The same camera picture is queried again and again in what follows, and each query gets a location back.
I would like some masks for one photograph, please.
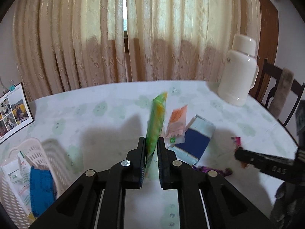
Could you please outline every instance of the paper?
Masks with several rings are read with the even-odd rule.
[[[185,132],[185,142],[176,144],[173,150],[182,161],[194,165],[203,155],[215,131],[215,126],[196,115],[195,120]]]
[[[33,121],[22,83],[0,98],[0,144]]]
[[[13,194],[16,196],[21,207],[27,214],[31,212],[30,197],[30,170],[31,166],[24,159],[21,152],[17,154],[17,159],[2,166],[3,173],[6,177]]]

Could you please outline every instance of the photograph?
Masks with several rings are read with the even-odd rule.
[[[0,143],[34,121],[22,83],[0,98]]]
[[[6,128],[8,131],[10,131],[11,129],[13,129],[14,127],[17,126],[17,122],[15,120],[15,117],[13,115],[13,113],[8,114],[4,119],[4,124],[6,125]]]
[[[24,122],[29,118],[23,99],[20,99],[18,101],[12,101],[11,97],[11,105],[13,108],[13,114],[15,116],[16,122],[19,125],[20,123]]]
[[[1,102],[0,112],[1,115],[4,117],[8,115],[12,111],[9,100],[6,98],[4,101]]]
[[[7,128],[6,128],[3,120],[0,121],[0,137],[3,137],[7,132],[8,131],[7,131]]]

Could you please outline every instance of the green package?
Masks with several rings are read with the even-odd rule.
[[[150,117],[146,133],[147,159],[149,159],[153,155],[163,127],[166,98],[167,92],[164,92],[158,95],[152,101],[153,103],[150,111]]]

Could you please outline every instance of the white tablecloth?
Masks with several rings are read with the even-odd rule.
[[[253,167],[242,169],[234,159],[232,136],[251,151],[294,158],[296,145],[284,128],[250,96],[242,107],[225,103],[217,83],[204,81],[134,82],[95,86],[40,98],[30,103],[35,122],[0,145],[0,160],[29,137],[38,138],[47,152],[64,163],[73,183],[85,170],[102,171],[124,160],[146,135],[151,101],[168,91],[165,126],[173,109],[188,105],[187,123],[196,114],[216,131],[201,165],[225,169],[244,196],[269,216],[276,189],[282,183]],[[179,228],[175,190],[160,189],[157,156],[141,190],[127,190],[125,228]]]

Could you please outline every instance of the snack bag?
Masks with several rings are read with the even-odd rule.
[[[182,108],[173,110],[165,134],[166,146],[184,143],[187,108],[188,106],[185,105]]]
[[[240,137],[231,137],[231,139],[232,139],[233,142],[234,142],[235,151],[236,151],[239,147],[243,148],[243,147],[242,147],[242,144],[241,144],[241,138],[240,138]],[[243,169],[247,168],[248,165],[249,165],[248,163],[245,163],[245,162],[240,162],[240,163],[241,163],[241,166],[242,166]]]
[[[153,103],[150,111],[150,117],[146,133],[147,159],[149,159],[153,155],[163,127],[166,98],[167,92],[164,92],[158,95],[152,101]]]

